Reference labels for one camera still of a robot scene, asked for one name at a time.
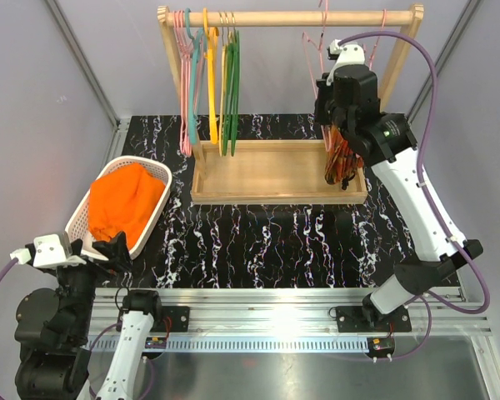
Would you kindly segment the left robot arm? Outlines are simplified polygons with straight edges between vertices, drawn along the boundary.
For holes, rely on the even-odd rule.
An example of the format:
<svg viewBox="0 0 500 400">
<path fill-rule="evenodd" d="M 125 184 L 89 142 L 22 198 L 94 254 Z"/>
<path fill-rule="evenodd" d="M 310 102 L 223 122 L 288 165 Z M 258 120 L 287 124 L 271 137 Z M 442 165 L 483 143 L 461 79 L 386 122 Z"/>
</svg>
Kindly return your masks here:
<svg viewBox="0 0 500 400">
<path fill-rule="evenodd" d="M 82 240 L 66 233 L 37 237 L 10 258 L 50 273 L 57 288 L 28 294 L 16 311 L 15 340 L 20 366 L 15 377 L 22 399 L 90 399 L 92 352 L 88 333 L 98 280 L 122 272 L 131 264 L 125 232 L 93 248 L 103 260 L 81 254 Z M 134 289 L 122 300 L 120 336 L 97 399 L 131 399 L 140 357 L 150 331 L 161 327 L 164 311 L 157 292 Z"/>
</svg>

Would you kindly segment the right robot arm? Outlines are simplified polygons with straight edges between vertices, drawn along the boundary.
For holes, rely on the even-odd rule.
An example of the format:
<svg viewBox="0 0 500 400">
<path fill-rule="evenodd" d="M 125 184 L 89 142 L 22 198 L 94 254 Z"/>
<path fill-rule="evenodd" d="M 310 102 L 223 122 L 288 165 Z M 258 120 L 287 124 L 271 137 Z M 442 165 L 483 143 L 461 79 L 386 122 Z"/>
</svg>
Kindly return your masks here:
<svg viewBox="0 0 500 400">
<path fill-rule="evenodd" d="M 367 295 L 360 309 L 372 330 L 387 325 L 406 302 L 439 285 L 483 253 L 477 239 L 455 227 L 417 164 L 418 143 L 402 113 L 380 109 L 378 79 L 364 64 L 335 68 L 317 80 L 315 120 L 337 128 L 348 146 L 383 183 L 402 215 L 415 253 Z"/>
</svg>

